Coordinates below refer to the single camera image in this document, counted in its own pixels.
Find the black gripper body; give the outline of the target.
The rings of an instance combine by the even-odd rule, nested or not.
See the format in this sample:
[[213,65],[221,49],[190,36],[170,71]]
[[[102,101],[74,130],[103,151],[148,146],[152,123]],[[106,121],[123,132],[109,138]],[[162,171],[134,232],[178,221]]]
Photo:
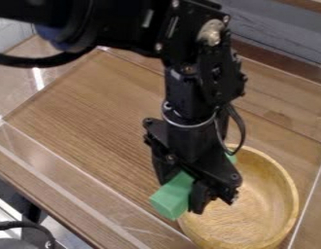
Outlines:
[[144,142],[150,152],[168,155],[174,165],[182,163],[192,166],[206,155],[234,156],[243,142],[234,149],[224,143],[229,119],[243,128],[241,117],[230,104],[216,107],[202,120],[189,120],[164,101],[161,119],[144,120]]

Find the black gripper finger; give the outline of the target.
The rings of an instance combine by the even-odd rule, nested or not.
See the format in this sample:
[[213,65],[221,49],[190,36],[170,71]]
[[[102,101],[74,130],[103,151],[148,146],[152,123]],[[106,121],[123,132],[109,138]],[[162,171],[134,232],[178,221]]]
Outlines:
[[201,215],[205,206],[209,203],[209,188],[202,181],[196,181],[192,184],[192,190],[188,197],[188,211]]
[[177,174],[178,168],[174,161],[168,158],[168,155],[152,152],[152,164],[156,176],[161,185],[164,185]]

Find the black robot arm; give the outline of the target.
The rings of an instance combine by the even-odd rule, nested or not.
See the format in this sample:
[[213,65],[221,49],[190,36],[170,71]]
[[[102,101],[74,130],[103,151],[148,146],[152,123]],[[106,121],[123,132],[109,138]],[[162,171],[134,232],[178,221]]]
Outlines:
[[229,15],[209,0],[0,0],[0,18],[29,23],[58,50],[46,57],[0,53],[0,64],[49,68],[105,46],[160,60],[161,116],[144,121],[160,184],[188,177],[178,199],[150,201],[200,214],[208,203],[232,203],[243,177],[224,144],[228,124],[241,118],[232,102],[247,76],[230,47]]

